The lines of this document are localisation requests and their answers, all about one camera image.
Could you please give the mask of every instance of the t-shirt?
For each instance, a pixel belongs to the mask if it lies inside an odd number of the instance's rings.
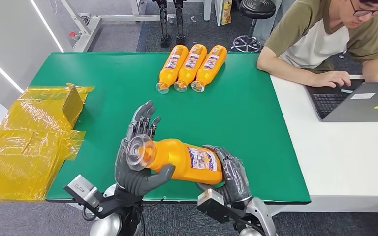
[[[357,61],[378,59],[378,16],[358,27],[329,27],[331,0],[297,0],[265,46],[287,63],[314,69],[331,55],[348,50]]]

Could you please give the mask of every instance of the chair base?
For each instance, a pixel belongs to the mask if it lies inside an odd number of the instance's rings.
[[[261,43],[255,37],[242,35],[238,36],[232,42],[231,51],[242,53],[257,53],[261,51]]]

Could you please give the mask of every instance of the black cable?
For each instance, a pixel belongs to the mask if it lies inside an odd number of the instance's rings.
[[[138,210],[138,213],[140,213],[141,222],[143,223],[143,236],[146,236],[146,222],[144,221],[142,207],[138,207],[137,210]]]
[[[240,221],[241,223],[244,223],[244,224],[246,224],[246,225],[251,226],[253,229],[257,230],[257,231],[258,231],[259,233],[261,233],[263,236],[266,235],[266,234],[264,233],[264,231],[263,231],[259,226],[257,226],[257,225],[254,225],[254,224],[252,224],[252,223],[250,223],[250,222],[248,222],[248,221],[245,221],[245,220],[243,220],[243,219],[238,219],[237,221]]]
[[[86,215],[86,207],[83,206],[83,209],[82,209],[82,216],[83,216],[83,219],[85,219],[86,221],[94,221],[96,219],[96,215],[94,214],[91,218],[88,218],[87,215]]]
[[[154,204],[151,204],[151,205],[148,205],[148,206],[144,206],[144,207],[154,207],[155,205],[158,205],[158,204],[160,204],[161,202],[163,202],[164,199],[165,199],[165,197],[163,197],[160,201],[158,201],[158,202],[156,202],[156,203],[154,203]]]

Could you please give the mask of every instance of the orange bottle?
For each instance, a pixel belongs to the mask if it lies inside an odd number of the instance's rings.
[[[206,184],[217,184],[223,179],[221,162],[215,153],[178,139],[153,141],[147,135],[136,136],[129,142],[126,160],[133,170],[149,168],[156,173],[173,164],[176,169],[172,179]]]
[[[180,67],[188,55],[188,48],[183,45],[176,45],[170,53],[163,69],[160,71],[159,82],[156,84],[156,90],[165,94],[169,92],[171,86],[177,79]]]
[[[202,67],[196,74],[196,80],[192,82],[192,89],[196,92],[203,92],[205,85],[209,84],[220,70],[227,58],[227,49],[217,45],[211,49],[206,56]]]
[[[195,44],[189,52],[188,58],[179,70],[178,80],[174,87],[179,92],[188,89],[188,85],[195,79],[196,72],[200,68],[206,57],[206,47],[201,44]]]

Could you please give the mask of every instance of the laptop keyboard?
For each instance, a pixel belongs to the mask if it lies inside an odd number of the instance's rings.
[[[325,117],[342,103],[348,97],[348,94],[313,94],[313,96],[321,116]]]

